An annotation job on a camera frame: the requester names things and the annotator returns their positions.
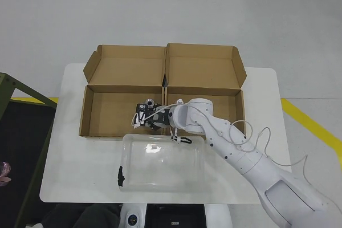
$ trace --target box flap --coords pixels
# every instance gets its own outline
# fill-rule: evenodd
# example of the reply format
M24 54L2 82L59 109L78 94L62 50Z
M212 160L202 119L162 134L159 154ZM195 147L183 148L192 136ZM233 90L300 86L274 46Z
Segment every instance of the box flap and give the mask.
M241 88L246 79L234 46L169 43L166 48L168 87Z
M90 85L162 86L165 47L99 45L84 74Z

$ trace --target yellow floor line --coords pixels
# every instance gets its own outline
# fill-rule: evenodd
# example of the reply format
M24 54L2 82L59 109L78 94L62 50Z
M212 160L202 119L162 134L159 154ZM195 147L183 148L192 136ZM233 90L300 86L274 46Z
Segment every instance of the yellow floor line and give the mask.
M43 103L39 100L37 100L34 97L12 97L12 100L20 100L20 101L26 101L26 102L33 102L33 103ZM58 97L49 97L52 101L58 103Z
M338 161L342 170L342 142L334 135L329 133L321 125L307 116L304 112L296 108L286 99L281 99L283 110L302 126L307 128L313 135L326 143L329 147L336 151Z

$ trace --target clear plastic container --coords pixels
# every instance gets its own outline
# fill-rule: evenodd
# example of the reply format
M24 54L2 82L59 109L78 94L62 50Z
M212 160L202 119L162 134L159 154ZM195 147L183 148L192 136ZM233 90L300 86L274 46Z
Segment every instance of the clear plastic container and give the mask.
M191 144L177 144L170 136L125 135L121 158L125 179L120 190L203 192L204 139L188 138Z

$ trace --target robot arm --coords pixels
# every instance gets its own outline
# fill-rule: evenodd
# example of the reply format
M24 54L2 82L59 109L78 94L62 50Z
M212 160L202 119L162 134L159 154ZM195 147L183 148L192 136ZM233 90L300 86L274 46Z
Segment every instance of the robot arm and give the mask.
M246 142L231 122L214 117L210 100L193 99L187 104L179 100L178 104L167 111L169 124L205 135L207 144L252 184L262 207L279 227L331 227L315 190Z

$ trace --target open cardboard box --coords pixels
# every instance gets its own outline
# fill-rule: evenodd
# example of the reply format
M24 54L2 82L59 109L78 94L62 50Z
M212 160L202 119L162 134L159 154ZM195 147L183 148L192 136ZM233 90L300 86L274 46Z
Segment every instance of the open cardboard box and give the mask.
M160 135L162 129L131 126L136 105L146 99L164 103L165 47L100 45L84 68L85 88L80 136Z
M231 123L245 119L241 86L247 75L236 47L170 43L165 73L165 104L205 98L213 102L213 116ZM245 133L243 122L235 126Z
M136 104L146 99L163 105L178 99L188 102L197 97L206 98L214 104L214 116L231 122L245 119L241 86L246 72L233 46L103 45L91 55L84 74L88 85L80 136L163 135L162 129L131 126ZM237 123L236 127L245 133L244 123Z

